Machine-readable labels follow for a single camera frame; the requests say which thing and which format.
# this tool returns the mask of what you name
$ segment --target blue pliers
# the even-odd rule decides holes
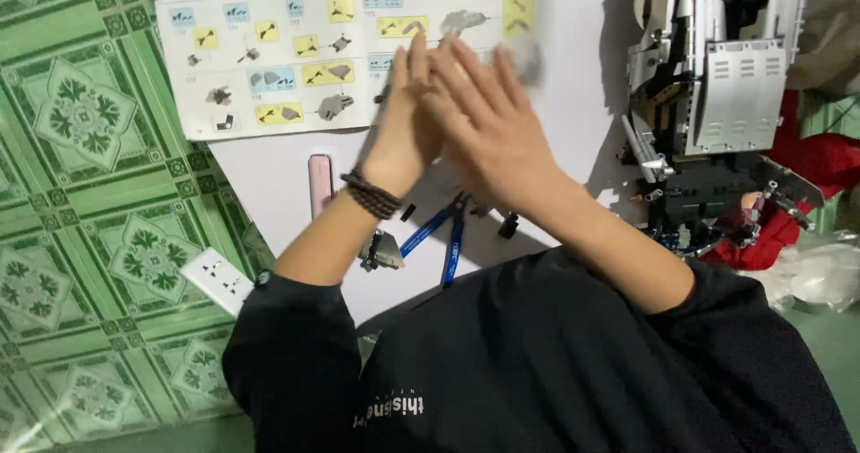
[[[442,277],[443,289],[451,286],[454,280],[454,273],[457,271],[457,262],[460,260],[460,248],[463,245],[466,204],[470,197],[471,194],[465,192],[457,194],[457,197],[454,198],[451,204],[436,213],[436,216],[430,218],[415,233],[412,233],[412,236],[400,247],[400,255],[406,258],[419,243],[424,241],[424,238],[433,234],[448,218],[453,218],[454,226],[451,228],[451,239],[448,241],[448,250],[445,258],[445,275]]]

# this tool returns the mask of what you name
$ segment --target black sleeve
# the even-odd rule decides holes
[[[691,263],[693,293],[649,321],[755,451],[856,451],[795,327],[757,280]]]
[[[256,451],[349,450],[361,359],[340,287],[273,274],[242,306],[222,364]]]

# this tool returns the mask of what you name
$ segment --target clear plastic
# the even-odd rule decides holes
[[[768,270],[741,274],[761,282],[777,310],[791,308],[798,299],[842,312],[860,299],[860,234],[810,236],[785,247]]]

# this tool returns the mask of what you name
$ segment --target white table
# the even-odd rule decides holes
[[[626,185],[638,177],[638,170],[622,168],[615,158],[624,142],[615,116],[626,107],[627,48],[641,36],[632,0],[552,0],[551,4],[555,8],[552,44],[544,49],[550,70],[543,93],[533,100],[555,159],[570,176],[586,182],[601,203],[628,220],[639,220],[641,210],[629,203],[631,191]],[[366,134],[278,135],[214,142],[210,149],[277,256],[310,222],[308,157],[328,154],[336,176],[348,172]],[[386,221],[381,228],[403,244],[452,198],[441,192],[449,187],[421,186],[407,199],[418,206],[413,217],[408,222]],[[557,244],[522,218],[513,239],[499,238],[500,221],[495,212],[484,219],[467,218],[459,276]],[[377,317],[365,328],[377,327],[391,316],[378,316],[382,312],[437,293],[449,233],[450,225],[440,228],[412,251],[407,266],[399,271],[380,267],[367,273],[356,260],[343,284],[356,324]]]

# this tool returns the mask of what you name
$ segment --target black shirt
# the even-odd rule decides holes
[[[338,287],[273,276],[224,352],[258,451],[855,451],[761,284],[692,263],[644,315],[561,249],[491,268],[383,331],[363,371]]]

